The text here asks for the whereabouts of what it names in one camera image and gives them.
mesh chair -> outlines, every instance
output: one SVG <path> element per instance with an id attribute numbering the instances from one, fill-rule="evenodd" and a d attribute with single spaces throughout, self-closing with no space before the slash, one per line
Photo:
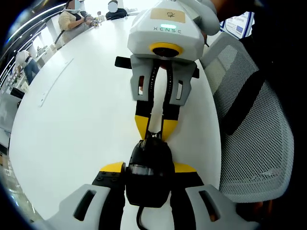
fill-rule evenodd
<path id="1" fill-rule="evenodd" d="M 258 67 L 241 42 L 222 33 L 201 59 L 221 124 L 243 85 Z M 232 135 L 221 130 L 220 191 L 237 203 L 283 195 L 294 141 L 280 101 L 265 80 L 249 113 Z"/>

yellow ring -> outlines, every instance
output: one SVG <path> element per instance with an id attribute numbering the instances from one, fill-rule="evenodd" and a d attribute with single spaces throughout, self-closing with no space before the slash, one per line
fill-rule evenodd
<path id="1" fill-rule="evenodd" d="M 169 49 L 173 49 L 175 51 L 177 51 L 180 55 L 183 52 L 183 49 L 180 46 L 177 46 L 175 44 L 172 43 L 165 43 L 165 42 L 157 42 L 157 43 L 153 43 L 149 46 L 150 51 L 153 52 L 154 49 L 156 48 L 169 48 Z"/>

green indicator light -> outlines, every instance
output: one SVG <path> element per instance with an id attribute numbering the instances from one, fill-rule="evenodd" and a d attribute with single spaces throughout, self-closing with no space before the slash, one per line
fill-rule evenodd
<path id="1" fill-rule="evenodd" d="M 176 29 L 177 26 L 171 25 L 171 24 L 161 24 L 161 27 L 167 28 L 167 29 Z"/>

poster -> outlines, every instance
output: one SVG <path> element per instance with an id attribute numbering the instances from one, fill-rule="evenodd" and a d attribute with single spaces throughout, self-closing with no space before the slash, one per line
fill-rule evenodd
<path id="1" fill-rule="evenodd" d="M 224 28 L 224 24 L 225 24 L 225 21 L 222 21 L 222 22 L 220 23 L 220 28 L 221 28 L 221 29 Z"/>
<path id="2" fill-rule="evenodd" d="M 250 12 L 226 20 L 226 29 L 238 38 L 242 38 L 248 27 Z"/>
<path id="3" fill-rule="evenodd" d="M 252 28 L 250 27 L 248 36 L 251 36 L 251 31 L 252 31 Z"/>

black cable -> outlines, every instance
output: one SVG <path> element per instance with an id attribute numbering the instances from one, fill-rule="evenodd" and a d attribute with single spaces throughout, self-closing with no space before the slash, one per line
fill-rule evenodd
<path id="1" fill-rule="evenodd" d="M 144 210 L 144 207 L 139 207 L 138 214 L 136 215 L 136 223 L 137 223 L 140 230 L 147 230 L 141 224 L 141 215 L 142 215 L 143 210 Z"/>

